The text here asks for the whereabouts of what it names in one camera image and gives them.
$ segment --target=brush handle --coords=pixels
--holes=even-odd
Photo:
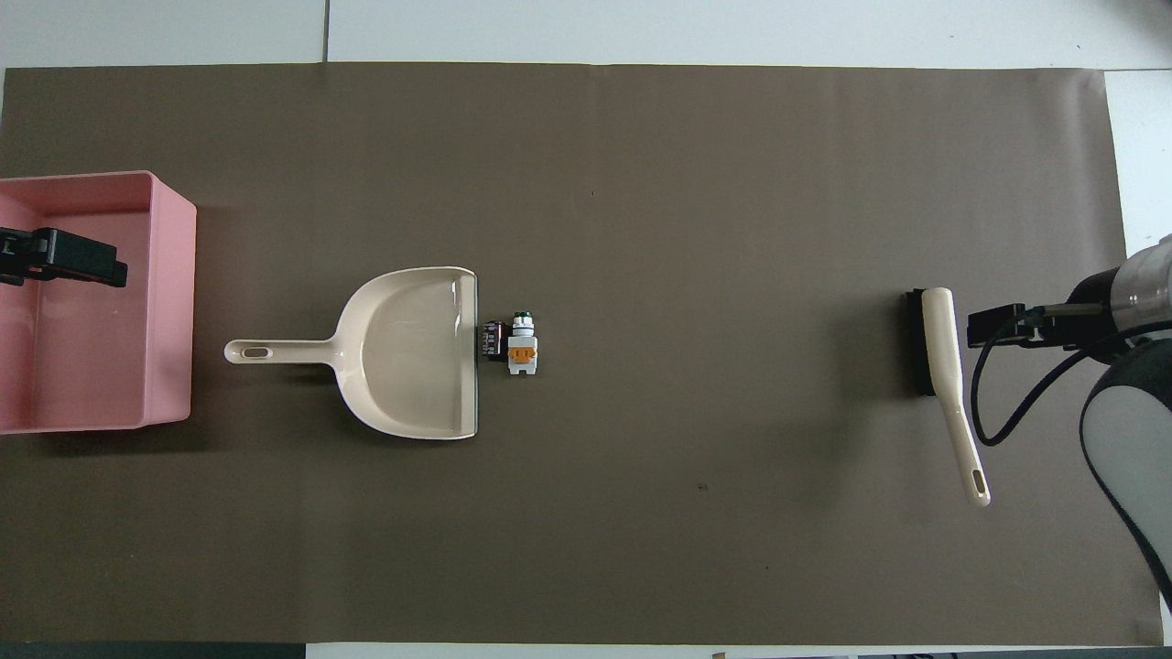
[[[956,335],[956,310],[948,288],[928,288],[924,292],[924,337],[928,348],[928,369],[932,387],[945,413],[945,424],[952,437],[961,485],[974,505],[986,507],[993,501],[989,482],[984,478],[981,456],[968,427],[965,410],[965,380],[960,366],[960,340]]]

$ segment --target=orange switch component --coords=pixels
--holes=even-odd
[[[522,346],[517,348],[509,348],[509,356],[512,358],[517,364],[529,364],[533,360],[533,355],[537,354],[537,348],[529,346]]]

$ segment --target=pink container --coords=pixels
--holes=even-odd
[[[0,434],[186,419],[196,206],[148,171],[8,178],[0,226],[109,243],[129,269],[125,288],[0,284]]]

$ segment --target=black cable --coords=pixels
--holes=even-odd
[[[973,408],[973,430],[976,433],[976,439],[981,440],[981,443],[987,447],[995,447],[1001,442],[1003,442],[1006,437],[1008,437],[1009,434],[1014,432],[1014,428],[1017,427],[1017,423],[1021,422],[1022,417],[1026,416],[1026,413],[1029,412],[1029,408],[1034,406],[1037,399],[1042,396],[1042,394],[1050,387],[1050,385],[1052,385],[1067,371],[1070,371],[1076,364],[1086,359],[1092,353],[1098,352],[1099,348],[1104,348],[1112,341],[1118,341],[1120,339],[1130,339],[1132,337],[1138,337],[1140,334],[1147,334],[1149,332],[1161,332],[1164,330],[1172,330],[1172,320],[1161,320],[1159,322],[1149,322],[1146,325],[1139,325],[1130,330],[1124,330],[1123,332],[1116,332],[1115,334],[1103,337],[1102,339],[1098,339],[1097,341],[1092,342],[1085,348],[1068,356],[1067,359],[1062,360],[1057,366],[1055,366],[1052,369],[1050,369],[1050,372],[1047,373],[1045,376],[1038,380],[1037,385],[1034,385],[1034,388],[1030,389],[1028,394],[1026,394],[1026,398],[1022,399],[1022,402],[1017,406],[1017,409],[1015,409],[1014,413],[1009,415],[1009,420],[1006,421],[1006,424],[1002,426],[1002,428],[997,430],[996,434],[989,437],[984,434],[984,427],[981,426],[981,412],[980,408],[977,407],[977,387],[981,383],[981,372],[984,369],[984,361],[989,358],[989,352],[993,349],[994,344],[1008,337],[1009,333],[1013,332],[1014,327],[1016,327],[1018,322],[1030,317],[1035,315],[1042,317],[1044,314],[1045,314],[1045,307],[1034,307],[1017,314],[1017,317],[1015,317],[1010,321],[1007,321],[996,331],[996,333],[994,333],[993,338],[981,348],[981,356],[976,359],[976,367],[973,369],[973,390],[969,393],[969,406]]]

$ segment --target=white dustpan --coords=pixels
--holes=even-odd
[[[354,292],[325,341],[229,341],[232,364],[327,364],[372,428],[420,440],[476,434],[476,274],[416,267]]]

